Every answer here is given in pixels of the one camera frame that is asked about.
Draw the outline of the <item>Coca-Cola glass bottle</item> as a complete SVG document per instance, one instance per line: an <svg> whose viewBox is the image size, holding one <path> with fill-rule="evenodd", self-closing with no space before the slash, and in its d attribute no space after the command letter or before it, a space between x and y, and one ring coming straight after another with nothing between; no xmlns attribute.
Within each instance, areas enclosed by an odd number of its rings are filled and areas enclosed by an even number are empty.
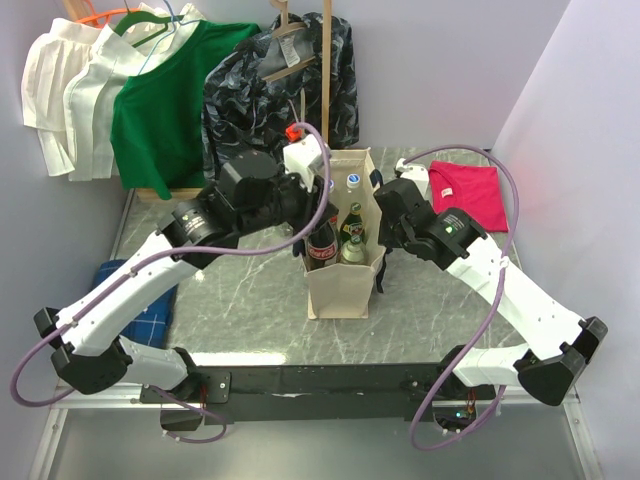
<svg viewBox="0 0 640 480"><path fill-rule="evenodd" d="M340 236L340 229L339 229L339 225L338 225L338 219L336 216L333 216L329 219L329 223L331 224L334 233L336 234L337 237Z"/></svg>
<svg viewBox="0 0 640 480"><path fill-rule="evenodd" d="M338 237L331 221L324 222L307 237L306 258L310 271L335 264L338 254Z"/></svg>

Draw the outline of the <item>green Perrier bottle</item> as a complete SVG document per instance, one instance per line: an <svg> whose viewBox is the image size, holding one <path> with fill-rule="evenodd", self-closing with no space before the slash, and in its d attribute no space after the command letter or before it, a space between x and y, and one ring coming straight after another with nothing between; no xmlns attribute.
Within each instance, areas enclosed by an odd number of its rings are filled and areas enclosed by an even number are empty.
<svg viewBox="0 0 640 480"><path fill-rule="evenodd" d="M358 235L361 239L365 238L365 226L362 217L362 205L359 202L353 202L350 210L340 226L340 239L342 243L346 243L352 236Z"/></svg>

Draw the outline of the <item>clear Chang soda bottle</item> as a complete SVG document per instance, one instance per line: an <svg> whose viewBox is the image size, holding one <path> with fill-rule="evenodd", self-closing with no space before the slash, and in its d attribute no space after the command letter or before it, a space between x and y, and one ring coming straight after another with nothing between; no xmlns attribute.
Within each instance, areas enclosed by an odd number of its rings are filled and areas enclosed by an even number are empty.
<svg viewBox="0 0 640 480"><path fill-rule="evenodd" d="M365 265L366 261L366 247L362 236L354 234L342 245L341 262L349 265Z"/></svg>

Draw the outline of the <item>cream canvas tote bag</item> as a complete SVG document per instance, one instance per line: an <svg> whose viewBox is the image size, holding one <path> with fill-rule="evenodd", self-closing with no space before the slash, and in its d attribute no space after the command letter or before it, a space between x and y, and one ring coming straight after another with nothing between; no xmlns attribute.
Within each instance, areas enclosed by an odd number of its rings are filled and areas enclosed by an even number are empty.
<svg viewBox="0 0 640 480"><path fill-rule="evenodd" d="M361 189L354 194L346 190L350 173L361 176ZM307 258L302 259L304 278L308 286L308 317L311 319L356 319L368 316L371 294L381 288L386 248L378 244L381 211L373 198L382 185L369 149L334 150L331 158L331 180L335 182L331 202L339 209L338 221L343 222L350 204L362 205L365 226L365 265L342 262L310 271Z"/></svg>

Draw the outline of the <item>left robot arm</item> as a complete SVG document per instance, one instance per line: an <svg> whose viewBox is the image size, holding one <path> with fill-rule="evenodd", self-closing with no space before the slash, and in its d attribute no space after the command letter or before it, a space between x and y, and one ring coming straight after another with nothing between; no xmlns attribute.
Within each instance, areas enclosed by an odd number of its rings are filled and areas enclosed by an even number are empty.
<svg viewBox="0 0 640 480"><path fill-rule="evenodd" d="M123 336L124 328L181 281L224 255L243 255L242 237L289 224L303 238L325 220L330 154L292 144L278 164L245 151L216 180L183 201L140 249L84 298L61 310L44 308L34 321L53 347L51 362L74 390L91 395L119 382L193 399L202 376L182 348L160 349Z"/></svg>

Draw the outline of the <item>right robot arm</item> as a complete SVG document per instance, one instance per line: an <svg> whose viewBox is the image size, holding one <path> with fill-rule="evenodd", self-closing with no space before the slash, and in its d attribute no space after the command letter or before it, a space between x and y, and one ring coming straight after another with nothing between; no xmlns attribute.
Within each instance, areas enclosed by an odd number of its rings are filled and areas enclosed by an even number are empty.
<svg viewBox="0 0 640 480"><path fill-rule="evenodd" d="M520 386L545 405L560 405L607 335L606 324L549 296L465 211L436 213L413 181L395 179L374 199L382 212L380 244L433 262L496 303L523 340L515 347L471 349L440 371L441 392L460 398L480 385Z"/></svg>

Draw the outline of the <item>pink folded t-shirt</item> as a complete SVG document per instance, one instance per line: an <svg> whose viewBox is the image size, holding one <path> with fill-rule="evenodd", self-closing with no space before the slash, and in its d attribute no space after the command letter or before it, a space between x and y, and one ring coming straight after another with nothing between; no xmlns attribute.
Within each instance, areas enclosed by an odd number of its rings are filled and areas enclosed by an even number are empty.
<svg viewBox="0 0 640 480"><path fill-rule="evenodd" d="M487 232L508 232L496 167L433 161L428 174L436 213L459 208Z"/></svg>

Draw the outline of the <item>dark patterned hanging shirt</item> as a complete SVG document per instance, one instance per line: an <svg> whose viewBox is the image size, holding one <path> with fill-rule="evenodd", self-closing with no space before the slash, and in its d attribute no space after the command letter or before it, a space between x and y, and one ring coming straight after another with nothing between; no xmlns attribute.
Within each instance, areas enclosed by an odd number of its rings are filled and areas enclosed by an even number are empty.
<svg viewBox="0 0 640 480"><path fill-rule="evenodd" d="M279 25L240 42L206 77L203 89L203 175L213 181L220 167L238 154L255 149L277 161L287 145L286 129L296 120L321 125L322 26L317 12L291 15L304 22L316 61L276 82L265 82L258 66L267 54L271 33ZM329 146L346 149L359 140L359 111L353 29L332 19Z"/></svg>

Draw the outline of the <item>green hanging t-shirt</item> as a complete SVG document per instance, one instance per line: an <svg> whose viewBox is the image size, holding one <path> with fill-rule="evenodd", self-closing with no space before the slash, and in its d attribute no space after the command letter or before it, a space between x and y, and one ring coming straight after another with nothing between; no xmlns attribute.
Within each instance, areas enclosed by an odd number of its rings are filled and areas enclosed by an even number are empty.
<svg viewBox="0 0 640 480"><path fill-rule="evenodd" d="M126 189L151 189L162 200L204 185L201 107L205 78L255 23L200 21L167 60L130 77L116 95L110 142Z"/></svg>

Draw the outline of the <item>wooden hanger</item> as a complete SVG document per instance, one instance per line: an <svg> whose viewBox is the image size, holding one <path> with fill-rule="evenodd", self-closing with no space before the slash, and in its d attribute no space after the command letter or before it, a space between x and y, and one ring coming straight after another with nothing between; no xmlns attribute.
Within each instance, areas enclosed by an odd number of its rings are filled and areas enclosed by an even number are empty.
<svg viewBox="0 0 640 480"><path fill-rule="evenodd" d="M276 82L305 69L316 61L309 31L304 22L291 22L287 1L271 0L279 11L279 25L273 29L267 54L258 66L260 77Z"/></svg>

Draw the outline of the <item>blue plaid cloth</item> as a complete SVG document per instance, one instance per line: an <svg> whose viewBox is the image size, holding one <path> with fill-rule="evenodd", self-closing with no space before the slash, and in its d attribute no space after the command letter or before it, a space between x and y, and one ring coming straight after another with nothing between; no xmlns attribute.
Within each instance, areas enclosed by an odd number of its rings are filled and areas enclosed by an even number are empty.
<svg viewBox="0 0 640 480"><path fill-rule="evenodd" d="M172 287L139 313L121 331L127 339L154 348L164 349L173 323L177 286Z"/></svg>

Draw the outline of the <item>green hanger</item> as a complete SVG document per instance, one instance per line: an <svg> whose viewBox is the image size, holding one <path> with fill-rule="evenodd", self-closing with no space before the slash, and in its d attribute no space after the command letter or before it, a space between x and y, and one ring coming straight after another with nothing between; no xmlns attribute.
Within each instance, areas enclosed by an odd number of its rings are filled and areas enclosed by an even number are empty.
<svg viewBox="0 0 640 480"><path fill-rule="evenodd" d="M159 36L168 33L184 19L183 15L162 14L155 10L126 7L121 20L112 28L113 32L133 48L138 48Z"/></svg>

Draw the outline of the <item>white hanging blouse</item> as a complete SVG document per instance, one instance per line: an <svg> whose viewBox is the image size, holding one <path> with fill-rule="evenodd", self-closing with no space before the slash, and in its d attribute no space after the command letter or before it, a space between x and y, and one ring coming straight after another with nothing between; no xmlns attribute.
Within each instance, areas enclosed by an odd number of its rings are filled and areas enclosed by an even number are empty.
<svg viewBox="0 0 640 480"><path fill-rule="evenodd" d="M21 81L23 123L36 130L49 175L71 181L116 174L110 143L116 95L126 81L167 60L202 13L188 3L168 33L133 48L112 27L53 20L30 47Z"/></svg>

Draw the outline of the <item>orange hanger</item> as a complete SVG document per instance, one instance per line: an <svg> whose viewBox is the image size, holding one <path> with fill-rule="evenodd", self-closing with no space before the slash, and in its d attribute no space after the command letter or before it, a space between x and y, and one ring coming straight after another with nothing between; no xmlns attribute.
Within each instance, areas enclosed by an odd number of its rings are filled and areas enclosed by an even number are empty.
<svg viewBox="0 0 640 480"><path fill-rule="evenodd" d="M103 27L116 17L134 12L128 7L98 12L90 0L80 0L78 9L76 22L93 27Z"/></svg>

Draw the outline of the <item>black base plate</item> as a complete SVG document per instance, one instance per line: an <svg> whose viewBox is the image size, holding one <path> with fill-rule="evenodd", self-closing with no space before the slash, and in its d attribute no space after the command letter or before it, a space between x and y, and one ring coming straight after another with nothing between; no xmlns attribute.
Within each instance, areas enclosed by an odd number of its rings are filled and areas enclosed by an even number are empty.
<svg viewBox="0 0 640 480"><path fill-rule="evenodd" d="M203 366L187 398L230 423L413 418L438 363Z"/></svg>

